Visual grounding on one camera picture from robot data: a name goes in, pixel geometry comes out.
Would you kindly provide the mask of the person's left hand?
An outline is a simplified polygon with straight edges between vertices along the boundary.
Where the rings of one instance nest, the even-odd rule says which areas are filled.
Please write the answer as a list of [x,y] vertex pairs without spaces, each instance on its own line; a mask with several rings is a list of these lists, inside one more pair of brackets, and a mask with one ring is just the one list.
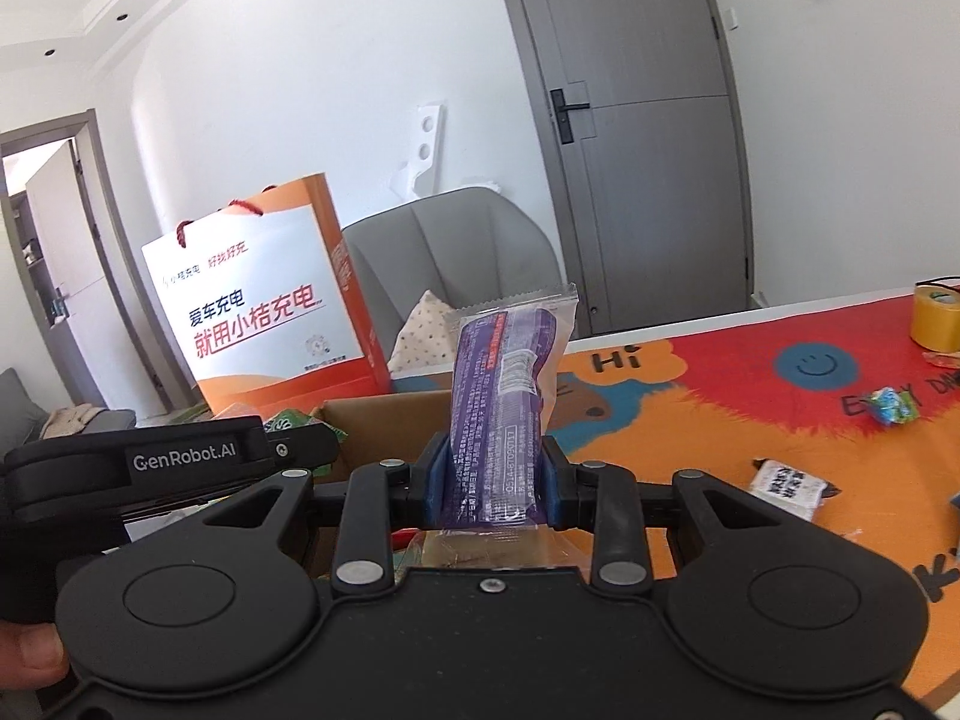
[[68,656],[53,624],[0,624],[0,689],[36,691],[59,683]]

